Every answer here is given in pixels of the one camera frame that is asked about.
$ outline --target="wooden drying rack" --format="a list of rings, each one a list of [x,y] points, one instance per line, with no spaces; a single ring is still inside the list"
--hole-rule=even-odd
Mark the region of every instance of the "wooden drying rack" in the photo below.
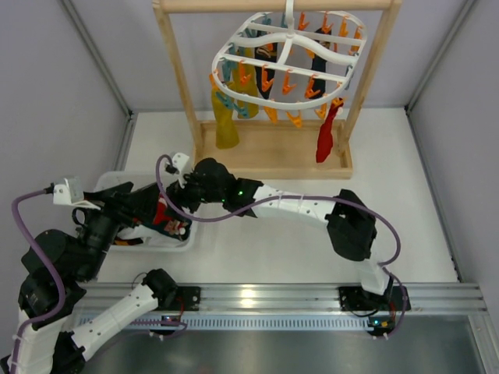
[[[350,136],[401,4],[402,0],[295,0],[294,10],[298,12],[383,11],[349,115],[346,120],[334,121],[334,149],[324,163],[316,164],[315,151],[321,120],[303,121],[301,129],[296,129],[288,121],[273,125],[270,121],[237,120],[239,145],[230,150],[219,150],[215,146],[216,122],[198,121],[196,118],[169,17],[170,13],[284,12],[285,0],[153,0],[154,14],[175,70],[180,97],[193,134],[195,162],[213,157],[227,166],[230,172],[244,178],[351,178]]]

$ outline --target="plastic storage box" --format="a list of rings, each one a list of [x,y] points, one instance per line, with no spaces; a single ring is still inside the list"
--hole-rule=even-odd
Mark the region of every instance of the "plastic storage box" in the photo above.
[[[173,183],[176,177],[167,173],[161,175],[161,181],[165,188]],[[103,174],[97,181],[94,191],[101,191],[125,182],[133,183],[133,191],[154,183],[156,178],[150,172],[140,171],[109,171]],[[112,245],[109,250],[111,251],[124,251],[124,252],[185,252],[193,246],[194,238],[196,236],[197,222],[193,222],[190,229],[190,236],[184,242],[179,242],[173,245],[172,243],[165,243],[162,245],[149,245],[147,242],[140,245]]]

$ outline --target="orange clothespin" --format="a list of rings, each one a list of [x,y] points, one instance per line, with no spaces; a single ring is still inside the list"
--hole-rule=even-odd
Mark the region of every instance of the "orange clothespin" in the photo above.
[[[342,25],[340,26],[340,32],[338,33],[339,37],[347,37],[349,35],[348,24],[346,22],[347,19],[347,16],[343,17]]]
[[[362,33],[360,32],[362,29],[362,26],[357,26],[356,28],[356,33],[354,35],[354,39],[362,39]],[[359,46],[358,45],[353,45],[351,48],[350,48],[350,52],[349,52],[349,55],[353,55],[355,54],[356,52],[359,51]]]
[[[288,116],[289,120],[291,122],[293,122],[293,125],[295,125],[298,128],[302,127],[302,112],[301,111],[298,111],[297,116],[292,115],[288,111],[286,112],[286,115]]]
[[[299,25],[298,25],[298,30],[304,31],[307,26],[309,26],[310,22],[305,22],[305,13],[302,12],[299,16]]]
[[[315,74],[313,74],[310,79],[309,79],[309,84],[308,86],[306,87],[306,90],[305,90],[305,98],[306,99],[310,99],[311,97],[314,97],[315,95],[317,95],[320,90],[317,90],[317,91],[314,91],[313,90],[313,81],[314,81],[314,76],[316,76]]]
[[[251,74],[246,75],[246,72],[244,70],[244,66],[242,66],[242,60],[239,61],[239,80],[241,81],[241,84],[244,86],[246,85],[251,79]]]
[[[331,108],[329,110],[339,107],[344,102],[345,102],[344,97],[335,97],[331,102]]]
[[[267,80],[268,74],[267,74],[267,70],[265,70],[265,66],[266,65],[262,66],[262,91],[263,92],[269,91],[269,89],[274,84],[274,78],[272,78],[271,80]]]
[[[329,34],[331,29],[333,28],[333,23],[331,25],[327,25],[327,12],[324,13],[324,18],[322,19],[322,27],[320,28],[323,33]]]
[[[284,75],[284,83],[282,85],[282,94],[283,95],[289,94],[296,87],[296,83],[289,85],[289,73],[290,72],[291,72],[291,69],[288,69],[288,70],[286,70],[286,74]]]
[[[218,69],[215,69],[215,71],[210,74],[211,89],[212,90],[220,90],[218,88],[217,84],[215,83],[215,78],[213,77],[214,74],[218,75]]]
[[[320,118],[320,119],[325,119],[326,114],[327,114],[327,103],[324,103],[320,106],[320,109],[315,109],[315,114]]]
[[[276,108],[269,108],[269,107],[264,107],[265,113],[267,113],[268,118],[271,120],[271,122],[274,125],[277,125],[278,123],[278,111]]]

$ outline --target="white wall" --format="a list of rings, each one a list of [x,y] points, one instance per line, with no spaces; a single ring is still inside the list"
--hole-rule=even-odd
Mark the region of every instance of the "white wall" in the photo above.
[[[413,122],[466,280],[499,330],[499,2],[482,0],[424,91]]]
[[[182,109],[151,1],[73,1],[132,108]],[[462,3],[463,0],[404,1],[366,105],[407,104]],[[356,12],[356,15],[368,26],[372,40],[380,13]],[[248,16],[245,13],[172,16],[198,109],[211,108],[207,76],[214,54]],[[320,21],[312,24],[318,27]],[[358,79],[359,75],[354,78],[352,88]]]
[[[11,201],[61,175],[87,188],[108,170],[125,117],[55,0],[0,2],[0,356],[12,347],[28,245]],[[71,230],[71,211],[43,196],[22,208],[34,234]]]

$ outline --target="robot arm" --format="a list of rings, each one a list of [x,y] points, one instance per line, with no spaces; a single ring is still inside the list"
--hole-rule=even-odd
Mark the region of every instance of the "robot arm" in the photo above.
[[[334,251],[354,262],[364,291],[383,295],[389,287],[390,277],[378,265],[379,259],[373,247],[377,230],[372,215],[320,196],[303,196],[274,189],[262,181],[236,178],[213,158],[200,161],[192,172],[185,173],[184,165],[188,159],[177,153],[172,164],[166,167],[172,174],[179,173],[185,181],[173,183],[166,189],[174,209],[181,206],[192,213],[201,203],[221,203],[224,209],[238,216],[277,217],[303,222],[326,231]],[[365,206],[349,190],[340,191],[338,198]]]
[[[378,266],[372,247],[377,235],[376,220],[350,205],[364,206],[355,193],[342,190],[339,198],[343,203],[301,196],[261,181],[236,178],[214,159],[200,161],[192,171],[188,161],[186,155],[177,153],[166,167],[168,172],[178,174],[177,182],[167,187],[165,196],[178,219],[189,219],[182,208],[192,213],[201,203],[221,203],[233,215],[281,217],[313,225],[328,233],[337,254],[355,263],[364,291],[387,294],[392,279]],[[16,374],[78,373],[102,344],[134,319],[158,306],[170,305],[177,292],[176,283],[164,270],[152,270],[141,285],[99,317],[74,331],[61,332],[74,305],[86,293],[78,282],[97,276],[119,229],[133,228],[154,218],[157,193],[150,192],[157,186],[136,192],[131,192],[132,187],[132,183],[125,183],[85,193],[74,178],[64,178],[54,186],[54,203],[75,207],[73,221],[80,226],[80,232],[74,238],[49,230],[38,235],[36,241],[63,279],[66,301],[58,314],[29,326],[23,336],[16,338],[20,342],[17,362],[12,365],[9,358],[2,359],[4,373],[11,372],[13,366]],[[84,222],[78,220],[78,212],[84,214]],[[58,303],[55,282],[36,253],[30,249],[22,261],[29,275],[19,293],[20,322],[42,316]]]

